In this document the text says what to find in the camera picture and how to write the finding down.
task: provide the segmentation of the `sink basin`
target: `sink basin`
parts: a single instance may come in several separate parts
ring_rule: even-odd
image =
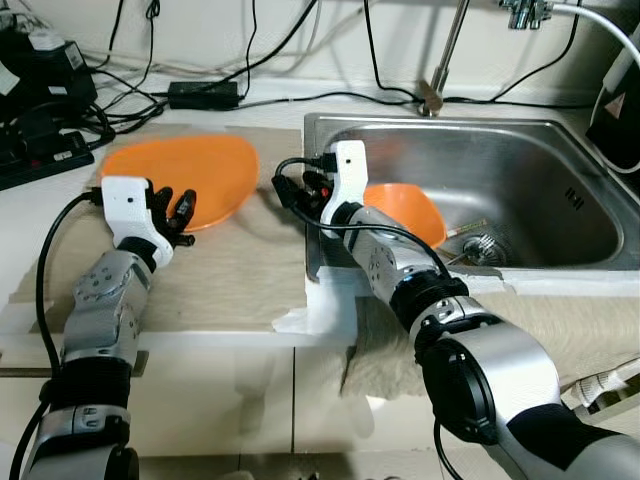
[[[491,267],[640,268],[640,205],[558,123],[305,117],[306,156],[337,140],[365,143],[370,184],[419,185],[447,228],[485,223],[448,240],[444,258],[489,235]],[[309,276],[323,265],[355,264],[339,242],[309,228]],[[480,264],[452,269],[488,273]]]

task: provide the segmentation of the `robotic hand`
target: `robotic hand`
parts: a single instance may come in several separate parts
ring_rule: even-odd
[[[327,177],[305,172],[302,190],[279,168],[272,181],[283,206],[341,239],[409,334],[433,403],[438,453],[456,480],[461,477],[439,442],[440,424],[483,445],[517,480],[638,479],[640,444],[581,423],[562,404],[555,366],[533,337],[469,297],[427,245],[363,206],[362,142],[337,142],[321,158],[289,163],[295,160]]]
[[[138,478],[137,455],[126,444],[140,314],[155,269],[170,262],[176,245],[194,243],[182,231],[196,193],[187,190],[167,219],[170,188],[154,195],[143,178],[105,177],[101,192],[97,203],[104,206],[116,248],[75,285],[59,372],[41,394],[49,413],[40,421],[24,480]]]

